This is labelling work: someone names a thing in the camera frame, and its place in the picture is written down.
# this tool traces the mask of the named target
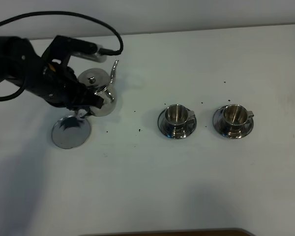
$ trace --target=cup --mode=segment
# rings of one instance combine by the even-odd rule
[[[195,117],[193,111],[188,110],[180,104],[174,104],[165,109],[165,123],[172,128],[181,128]]]
[[[231,130],[241,129],[249,119],[254,116],[252,111],[247,111],[243,106],[238,104],[228,105],[222,113],[222,125]]]

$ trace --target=saucer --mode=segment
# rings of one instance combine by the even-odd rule
[[[165,123],[165,109],[158,116],[157,126],[162,134],[170,139],[184,139],[195,131],[197,127],[197,119],[193,117],[180,128],[172,128]]]
[[[62,149],[71,149],[82,145],[91,133],[91,125],[87,119],[79,119],[73,115],[57,121],[52,130],[53,143]]]
[[[213,127],[215,128],[215,130],[219,134],[230,139],[241,139],[250,134],[254,127],[254,121],[252,118],[249,119],[247,123],[241,129],[238,130],[232,130],[222,126],[221,120],[223,118],[223,110],[225,107],[226,106],[219,108],[213,115]]]

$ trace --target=black cable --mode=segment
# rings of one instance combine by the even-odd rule
[[[102,25],[104,27],[106,27],[107,29],[109,29],[114,35],[116,35],[116,37],[118,38],[119,44],[120,44],[120,48],[116,51],[113,50],[109,50],[109,49],[99,49],[99,53],[103,54],[103,55],[108,55],[108,56],[116,56],[116,55],[120,55],[121,52],[123,51],[123,41],[122,38],[120,36],[120,34],[110,25],[106,24],[105,22],[102,22],[98,19],[95,19],[93,17],[90,16],[86,16],[80,13],[74,13],[74,12],[69,12],[69,11],[36,11],[36,12],[30,12],[30,13],[25,13],[25,14],[21,14],[18,16],[14,16],[11,17],[9,19],[6,19],[4,21],[0,22],[0,27],[4,26],[6,24],[9,24],[11,22],[26,18],[26,17],[31,17],[31,16],[44,16],[44,15],[65,15],[65,16],[74,16],[74,17],[79,17],[79,18],[83,18],[85,20],[89,20],[92,22],[95,22],[99,25]]]
[[[20,88],[15,93],[13,93],[11,95],[8,95],[8,96],[0,97],[0,102],[4,102],[4,101],[11,100],[13,98],[16,98],[17,96],[19,96],[25,90],[27,77],[25,76],[24,71],[22,70],[22,65],[17,60],[15,60],[13,58],[10,58],[10,57],[7,57],[7,56],[0,56],[0,59],[7,59],[9,61],[12,61],[12,62],[16,63],[19,66],[19,68],[21,69],[20,71],[22,71],[23,77],[24,77],[22,85],[20,86]]]

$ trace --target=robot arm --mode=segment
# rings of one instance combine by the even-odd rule
[[[75,13],[65,12],[64,15],[73,14]],[[24,14],[21,18],[33,15],[37,13]],[[5,24],[12,22],[11,19],[6,20]],[[73,69],[68,67],[69,59],[71,56],[76,56],[102,62],[105,60],[105,55],[120,54],[122,48],[122,41],[120,41],[120,50],[112,51],[83,40],[57,36],[42,57],[39,57],[27,39],[0,37],[0,82],[7,80],[20,87],[15,94],[0,97],[0,101],[13,99],[23,90],[27,90],[55,107],[86,111],[89,111],[90,106],[101,108],[103,99],[78,82]]]

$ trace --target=teapot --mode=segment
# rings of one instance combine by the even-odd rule
[[[103,69],[92,68],[82,72],[78,77],[80,83],[85,84],[95,95],[104,99],[101,109],[90,107],[90,112],[93,116],[106,116],[116,107],[116,91],[114,89],[114,83],[116,80],[116,68],[118,62],[119,60],[115,61],[110,76]]]

